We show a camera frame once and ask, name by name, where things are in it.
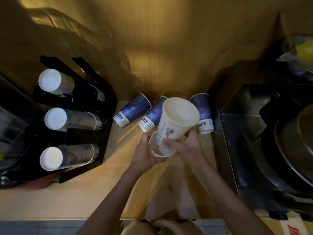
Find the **tiled floor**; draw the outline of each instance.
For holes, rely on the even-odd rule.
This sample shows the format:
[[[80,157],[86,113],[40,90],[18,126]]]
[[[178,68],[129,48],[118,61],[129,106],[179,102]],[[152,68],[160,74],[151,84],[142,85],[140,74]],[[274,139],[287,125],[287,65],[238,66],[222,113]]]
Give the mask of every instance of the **tiled floor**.
[[[55,221],[0,221],[0,235],[74,235],[84,220]],[[229,235],[222,219],[193,221],[206,235]]]

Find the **forearm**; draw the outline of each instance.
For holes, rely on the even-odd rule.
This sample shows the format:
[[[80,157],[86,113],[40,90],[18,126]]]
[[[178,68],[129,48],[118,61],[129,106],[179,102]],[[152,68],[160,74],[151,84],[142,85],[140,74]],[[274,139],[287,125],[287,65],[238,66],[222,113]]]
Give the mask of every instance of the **forearm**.
[[[77,234],[111,235],[140,174],[128,168]]]
[[[239,199],[206,160],[190,162],[194,173],[220,207],[226,224],[234,235],[273,234],[256,214]]]

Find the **left hand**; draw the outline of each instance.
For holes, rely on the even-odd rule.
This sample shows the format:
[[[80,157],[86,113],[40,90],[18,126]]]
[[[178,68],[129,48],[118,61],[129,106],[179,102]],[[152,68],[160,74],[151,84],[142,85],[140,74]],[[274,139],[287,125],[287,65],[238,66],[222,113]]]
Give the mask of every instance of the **left hand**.
[[[149,138],[154,132],[143,133],[142,138],[137,145],[134,153],[134,157],[129,165],[129,169],[135,170],[135,172],[142,175],[150,170],[155,164],[165,161],[165,158],[159,158],[153,156],[149,147]]]

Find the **countertop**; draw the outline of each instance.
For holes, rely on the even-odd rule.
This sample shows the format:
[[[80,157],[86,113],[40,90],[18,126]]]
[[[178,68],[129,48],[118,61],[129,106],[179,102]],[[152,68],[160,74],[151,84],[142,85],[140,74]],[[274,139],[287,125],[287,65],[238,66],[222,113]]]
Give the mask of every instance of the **countertop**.
[[[121,109],[127,102],[119,102]],[[105,162],[62,184],[41,190],[0,190],[0,220],[87,219],[129,166],[143,131],[140,119],[110,133]],[[199,134],[206,157],[216,167],[212,134]],[[210,218],[221,213],[190,167],[172,155],[143,174],[131,192],[122,219]]]

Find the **wall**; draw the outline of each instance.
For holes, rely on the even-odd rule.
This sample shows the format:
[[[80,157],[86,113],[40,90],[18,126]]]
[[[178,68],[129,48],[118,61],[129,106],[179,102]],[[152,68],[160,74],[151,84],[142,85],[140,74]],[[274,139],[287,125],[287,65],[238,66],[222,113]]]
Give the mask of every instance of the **wall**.
[[[119,100],[141,91],[190,97],[217,72],[256,59],[280,11],[291,31],[312,33],[313,0],[1,0],[0,73],[31,93],[56,56],[88,78],[82,56]]]

